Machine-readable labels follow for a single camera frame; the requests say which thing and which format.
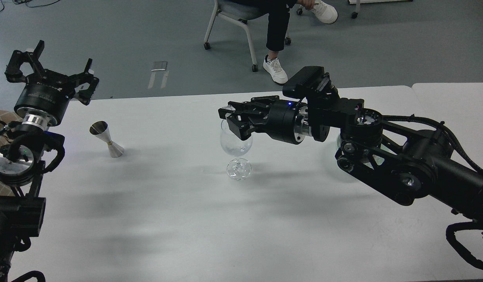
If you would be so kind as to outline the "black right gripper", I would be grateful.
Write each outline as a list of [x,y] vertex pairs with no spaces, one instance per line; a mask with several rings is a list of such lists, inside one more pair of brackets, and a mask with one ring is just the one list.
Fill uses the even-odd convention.
[[218,109],[229,130],[242,141],[252,133],[265,133],[272,139],[298,145],[312,136],[307,103],[282,100],[279,96],[261,96],[245,102],[228,102]]

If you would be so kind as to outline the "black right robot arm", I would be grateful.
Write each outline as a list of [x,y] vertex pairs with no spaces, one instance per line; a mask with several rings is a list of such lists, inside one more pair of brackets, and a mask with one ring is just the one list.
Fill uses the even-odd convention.
[[483,261],[456,239],[456,232],[483,236],[483,169],[469,159],[444,122],[411,116],[383,116],[361,99],[307,97],[306,102],[277,95],[231,101],[218,110],[236,137],[252,133],[299,144],[305,135],[324,141],[331,127],[340,130],[338,167],[394,202],[409,206],[432,196],[469,222],[449,225],[449,244],[467,263],[483,270]]

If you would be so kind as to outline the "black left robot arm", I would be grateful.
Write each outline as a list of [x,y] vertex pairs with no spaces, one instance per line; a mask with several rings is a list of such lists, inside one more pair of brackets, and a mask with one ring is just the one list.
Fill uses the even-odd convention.
[[14,253],[28,250],[31,238],[39,236],[46,206],[39,196],[43,175],[65,157],[65,137],[49,129],[61,124],[72,99],[89,105],[99,83],[90,72],[92,59],[68,76],[42,66],[43,49],[41,40],[31,52],[15,50],[5,69],[8,82],[25,87],[14,106],[21,120],[0,120],[0,182],[13,193],[0,195],[0,282],[8,280]]

